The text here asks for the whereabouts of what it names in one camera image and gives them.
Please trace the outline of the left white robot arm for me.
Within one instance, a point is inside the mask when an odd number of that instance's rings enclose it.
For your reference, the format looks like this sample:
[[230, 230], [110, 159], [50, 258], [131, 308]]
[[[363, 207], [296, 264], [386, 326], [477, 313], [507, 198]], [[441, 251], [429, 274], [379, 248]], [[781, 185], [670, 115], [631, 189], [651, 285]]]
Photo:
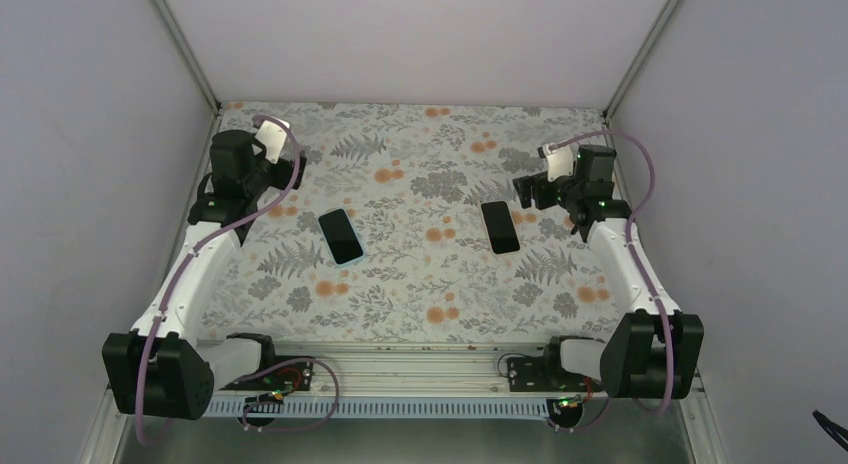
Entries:
[[217, 346], [197, 347], [213, 286], [263, 214], [270, 189], [284, 198], [299, 187], [306, 157], [286, 121], [268, 118], [256, 131], [226, 130], [209, 148], [178, 256], [165, 282], [130, 331], [102, 347], [117, 409], [127, 415], [196, 420], [213, 394], [242, 378], [263, 389], [278, 375], [270, 337], [236, 333]]

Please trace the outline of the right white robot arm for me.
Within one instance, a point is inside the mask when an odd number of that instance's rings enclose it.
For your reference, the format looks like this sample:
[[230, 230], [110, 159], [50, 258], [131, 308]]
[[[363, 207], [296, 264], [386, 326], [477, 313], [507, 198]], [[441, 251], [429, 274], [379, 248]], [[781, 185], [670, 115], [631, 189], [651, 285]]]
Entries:
[[606, 342], [552, 338], [543, 354], [544, 383], [565, 391], [584, 377], [600, 383], [613, 398], [687, 397], [704, 326], [664, 290], [641, 245], [629, 204], [615, 198], [615, 150], [545, 144], [538, 153], [546, 171], [513, 181], [521, 206], [565, 209], [573, 233], [599, 261], [614, 301], [624, 308]]

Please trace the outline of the black smartphone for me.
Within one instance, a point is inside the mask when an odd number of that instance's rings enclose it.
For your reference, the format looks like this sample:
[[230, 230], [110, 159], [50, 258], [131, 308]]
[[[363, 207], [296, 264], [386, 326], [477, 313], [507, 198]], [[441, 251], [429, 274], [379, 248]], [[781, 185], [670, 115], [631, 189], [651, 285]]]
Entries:
[[493, 253], [502, 255], [519, 251], [520, 243], [507, 203], [485, 202], [480, 208]]

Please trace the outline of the black phone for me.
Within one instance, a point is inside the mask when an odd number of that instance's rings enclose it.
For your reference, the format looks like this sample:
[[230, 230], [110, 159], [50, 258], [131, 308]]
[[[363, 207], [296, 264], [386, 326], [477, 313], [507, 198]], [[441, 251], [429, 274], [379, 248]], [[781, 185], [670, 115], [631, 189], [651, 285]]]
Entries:
[[365, 249], [344, 209], [320, 215], [318, 224], [335, 264], [344, 266], [365, 257]]

